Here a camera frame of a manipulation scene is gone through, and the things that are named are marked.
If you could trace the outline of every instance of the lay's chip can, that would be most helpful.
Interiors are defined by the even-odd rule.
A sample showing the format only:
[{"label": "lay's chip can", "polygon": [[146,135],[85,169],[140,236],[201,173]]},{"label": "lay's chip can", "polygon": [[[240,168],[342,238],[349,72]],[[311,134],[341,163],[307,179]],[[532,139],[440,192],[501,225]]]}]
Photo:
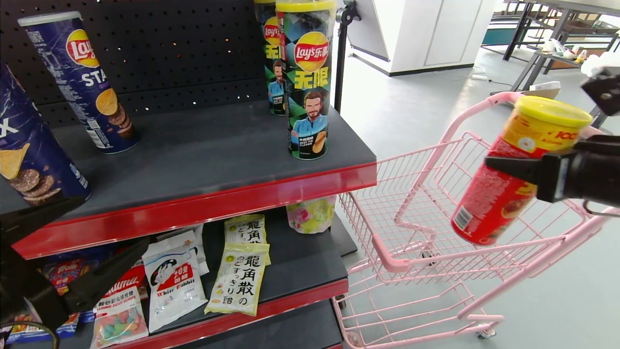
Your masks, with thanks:
[{"label": "lay's chip can", "polygon": [[284,74],[280,60],[280,28],[275,13],[275,0],[254,0],[256,19],[265,39],[265,77],[269,109],[276,116],[286,116]]},{"label": "lay's chip can", "polygon": [[54,138],[9,67],[0,63],[0,175],[31,206],[91,196],[92,188]]},{"label": "lay's chip can", "polygon": [[300,160],[327,151],[335,0],[278,0],[288,104],[288,149]]},{"label": "lay's chip can", "polygon": [[114,154],[138,144],[129,115],[99,66],[80,13],[30,16],[18,23],[95,146],[103,153]]}]

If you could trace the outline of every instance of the shopping cart wheel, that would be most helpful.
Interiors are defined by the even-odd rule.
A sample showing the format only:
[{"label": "shopping cart wheel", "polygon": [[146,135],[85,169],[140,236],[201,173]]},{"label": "shopping cart wheel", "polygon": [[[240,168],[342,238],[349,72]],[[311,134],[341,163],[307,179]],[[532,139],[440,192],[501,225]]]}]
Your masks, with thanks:
[{"label": "shopping cart wheel", "polygon": [[347,308],[347,302],[342,300],[342,299],[345,299],[345,295],[339,294],[335,298],[336,298],[336,301],[338,302],[338,307],[340,308],[340,310],[345,310]]},{"label": "shopping cart wheel", "polygon": [[348,341],[355,347],[361,347],[360,337],[355,332],[347,332]]},{"label": "shopping cart wheel", "polygon": [[[422,250],[422,258],[431,258],[436,256],[438,256],[438,254],[431,252],[431,250]],[[431,262],[428,266],[433,266],[435,264],[437,264],[437,262]]]},{"label": "shopping cart wheel", "polygon": [[478,339],[489,339],[491,337],[495,337],[497,335],[497,332],[494,329],[490,329],[476,332],[476,334],[478,335]]}]

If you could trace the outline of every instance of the can label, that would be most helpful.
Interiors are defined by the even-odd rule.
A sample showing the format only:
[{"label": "can label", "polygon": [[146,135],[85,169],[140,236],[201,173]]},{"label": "can label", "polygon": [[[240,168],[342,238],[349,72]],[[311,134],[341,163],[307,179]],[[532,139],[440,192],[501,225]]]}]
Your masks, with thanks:
[{"label": "can label", "polygon": [[334,11],[278,12],[288,104],[288,148],[298,159],[327,151]]},{"label": "can label", "polygon": [[280,28],[275,12],[275,1],[270,4],[254,4],[256,19],[265,39],[265,77],[267,78],[267,96],[269,109],[273,115],[286,116],[284,97],[284,74],[280,60]]},{"label": "can label", "polygon": [[[541,158],[547,152],[572,147],[579,132],[514,110],[489,156]],[[532,201],[537,188],[483,164],[452,216],[452,227],[471,243],[492,245]]]},{"label": "can label", "polygon": [[34,103],[0,63],[0,174],[31,206],[91,195],[86,178],[41,119]]},{"label": "can label", "polygon": [[75,18],[24,29],[95,146],[104,153],[135,146],[133,124],[99,66],[82,21]]}]

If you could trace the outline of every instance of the yellow plastic lid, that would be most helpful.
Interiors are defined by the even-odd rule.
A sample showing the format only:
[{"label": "yellow plastic lid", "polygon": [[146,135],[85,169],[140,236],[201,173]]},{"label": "yellow plastic lid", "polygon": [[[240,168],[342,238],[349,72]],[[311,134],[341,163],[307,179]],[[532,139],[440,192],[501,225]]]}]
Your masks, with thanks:
[{"label": "yellow plastic lid", "polygon": [[280,2],[275,4],[275,10],[280,12],[311,12],[322,10],[336,10],[335,0],[323,1],[300,1],[300,2]]},{"label": "yellow plastic lid", "polygon": [[592,116],[587,112],[555,99],[523,96],[515,103],[515,108],[535,119],[576,129],[592,123]]}]

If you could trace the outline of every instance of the pink shopping cart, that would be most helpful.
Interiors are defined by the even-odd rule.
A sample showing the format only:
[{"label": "pink shopping cart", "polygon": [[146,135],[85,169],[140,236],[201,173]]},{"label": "pink shopping cart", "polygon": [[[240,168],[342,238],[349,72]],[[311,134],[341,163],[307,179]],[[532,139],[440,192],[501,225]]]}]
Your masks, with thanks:
[{"label": "pink shopping cart", "polygon": [[[472,245],[454,233],[450,217],[490,147],[470,132],[454,134],[468,117],[520,96],[500,93],[470,107],[438,145],[380,161],[376,186],[340,196],[367,257],[349,269],[349,293],[333,300],[352,348],[392,348],[467,333],[493,337],[504,316],[487,314],[482,306],[546,270],[609,219],[570,200],[534,201],[495,245]],[[597,132],[590,128],[586,135]],[[493,278],[500,284],[481,281]],[[472,283],[477,291],[486,288],[480,297],[470,291]]]}]

